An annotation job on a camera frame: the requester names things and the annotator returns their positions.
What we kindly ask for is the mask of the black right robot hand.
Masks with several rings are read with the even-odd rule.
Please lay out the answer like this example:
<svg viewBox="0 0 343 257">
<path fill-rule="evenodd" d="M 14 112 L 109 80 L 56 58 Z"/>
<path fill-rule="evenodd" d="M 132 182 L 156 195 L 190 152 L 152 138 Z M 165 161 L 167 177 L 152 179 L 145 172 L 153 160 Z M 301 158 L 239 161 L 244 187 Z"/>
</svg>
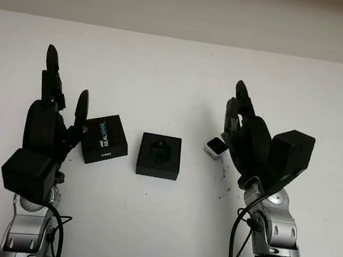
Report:
<svg viewBox="0 0 343 257">
<path fill-rule="evenodd" d="M 227 102 L 221 136 L 240 174 L 239 188 L 246 189 L 255 177 L 262 184 L 268 181 L 272 174 L 268 163 L 271 135 L 263 118 L 256 115 L 242 80 L 235 86 L 235 96 Z"/>
</svg>

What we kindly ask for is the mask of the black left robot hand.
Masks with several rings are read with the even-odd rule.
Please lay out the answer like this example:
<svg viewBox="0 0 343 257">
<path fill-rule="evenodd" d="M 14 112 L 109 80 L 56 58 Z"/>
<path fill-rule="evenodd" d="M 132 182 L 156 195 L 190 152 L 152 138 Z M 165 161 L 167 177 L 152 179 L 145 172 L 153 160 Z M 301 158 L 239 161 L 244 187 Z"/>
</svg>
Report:
<svg viewBox="0 0 343 257">
<path fill-rule="evenodd" d="M 87 132 L 89 91 L 81 92 L 74 114 L 74 124 L 66 127 L 61 116 L 66 102 L 58 60 L 57 49 L 52 44 L 48 45 L 46 69 L 41 76 L 41 98 L 34 101 L 28 109 L 22 144 L 24 149 L 43 154 L 57 164 L 62 164 Z"/>
</svg>

